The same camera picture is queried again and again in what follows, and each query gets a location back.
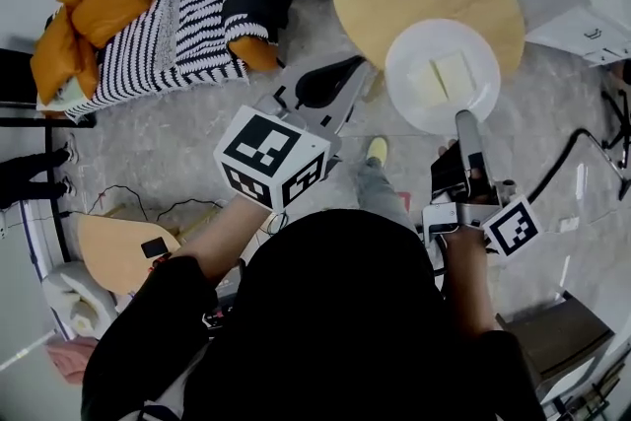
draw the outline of cabinet handle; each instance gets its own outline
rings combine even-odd
[[[584,36],[588,39],[594,40],[595,38],[599,38],[602,35],[601,29],[594,29],[594,31],[590,34],[585,33]]]

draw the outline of black and white sneaker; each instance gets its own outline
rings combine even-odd
[[[73,133],[69,134],[68,140],[63,147],[63,150],[68,153],[68,160],[70,164],[77,164],[79,162],[79,152],[77,151],[77,141]]]
[[[66,195],[75,196],[77,194],[77,188],[70,181],[70,177],[66,176],[61,182],[66,185]]]

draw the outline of gray pants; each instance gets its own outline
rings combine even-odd
[[[387,218],[416,234],[403,200],[387,182],[382,164],[376,158],[368,159],[357,173],[357,201],[360,209]]]

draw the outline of pink cloth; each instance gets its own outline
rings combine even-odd
[[[99,341],[91,337],[52,341],[46,344],[48,356],[70,385],[80,385],[88,366],[88,360]]]

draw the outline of sneaker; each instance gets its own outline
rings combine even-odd
[[[66,195],[75,196],[77,194],[77,188],[70,181],[70,177],[66,176],[61,182],[66,185]]]
[[[375,137],[371,141],[370,146],[368,146],[368,151],[366,152],[366,160],[370,160],[371,158],[379,160],[382,167],[386,164],[387,141],[385,137]]]
[[[71,133],[68,136],[68,140],[66,141],[63,150],[68,153],[67,162],[71,164],[76,164],[77,162],[79,162],[79,152],[77,151],[77,142],[75,140],[74,134]]]

